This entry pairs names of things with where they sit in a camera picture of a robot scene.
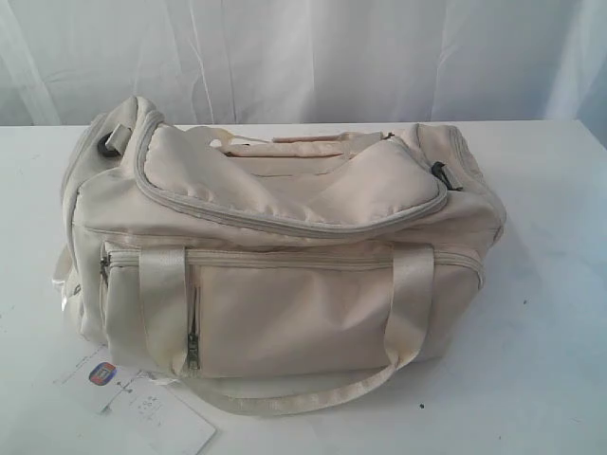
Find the white paper hang tag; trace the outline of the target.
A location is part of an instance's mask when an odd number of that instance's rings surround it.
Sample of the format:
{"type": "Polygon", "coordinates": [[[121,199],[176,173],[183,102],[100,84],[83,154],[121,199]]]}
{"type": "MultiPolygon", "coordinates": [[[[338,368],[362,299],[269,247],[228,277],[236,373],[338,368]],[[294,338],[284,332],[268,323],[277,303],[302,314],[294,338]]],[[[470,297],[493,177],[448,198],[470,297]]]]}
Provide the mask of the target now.
{"type": "Polygon", "coordinates": [[[146,412],[161,403],[160,388],[145,371],[119,365],[104,347],[66,360],[51,384],[63,397],[95,414],[112,407],[146,412]]]}

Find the white paper sheet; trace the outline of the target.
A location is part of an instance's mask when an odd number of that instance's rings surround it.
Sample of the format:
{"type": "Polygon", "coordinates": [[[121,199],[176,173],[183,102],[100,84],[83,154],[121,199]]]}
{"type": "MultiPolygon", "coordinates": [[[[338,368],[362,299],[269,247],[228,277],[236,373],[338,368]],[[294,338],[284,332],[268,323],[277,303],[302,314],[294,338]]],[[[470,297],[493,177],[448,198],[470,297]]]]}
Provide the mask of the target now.
{"type": "Polygon", "coordinates": [[[79,381],[67,390],[88,410],[133,430],[157,454],[197,454],[216,433],[213,425],[148,378],[102,386],[79,381]]]}

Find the cream fabric duffel bag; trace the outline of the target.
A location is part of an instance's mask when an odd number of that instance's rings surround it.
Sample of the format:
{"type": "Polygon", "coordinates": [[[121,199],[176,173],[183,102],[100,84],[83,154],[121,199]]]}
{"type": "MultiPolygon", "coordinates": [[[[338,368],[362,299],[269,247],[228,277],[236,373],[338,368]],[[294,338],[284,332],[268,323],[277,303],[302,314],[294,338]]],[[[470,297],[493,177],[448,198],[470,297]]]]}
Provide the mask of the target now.
{"type": "Polygon", "coordinates": [[[346,403],[441,355],[505,208],[450,125],[263,140],[97,116],[62,182],[64,310],[114,361],[208,403],[346,403]]]}

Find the white backdrop curtain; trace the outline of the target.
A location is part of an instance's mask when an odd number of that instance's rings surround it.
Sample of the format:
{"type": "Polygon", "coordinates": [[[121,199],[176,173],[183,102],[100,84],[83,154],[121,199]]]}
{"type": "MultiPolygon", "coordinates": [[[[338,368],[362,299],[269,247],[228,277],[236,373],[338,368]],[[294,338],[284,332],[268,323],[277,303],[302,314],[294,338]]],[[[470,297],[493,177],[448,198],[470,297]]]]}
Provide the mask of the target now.
{"type": "Polygon", "coordinates": [[[1,121],[606,127],[602,1],[5,1],[1,121]]]}

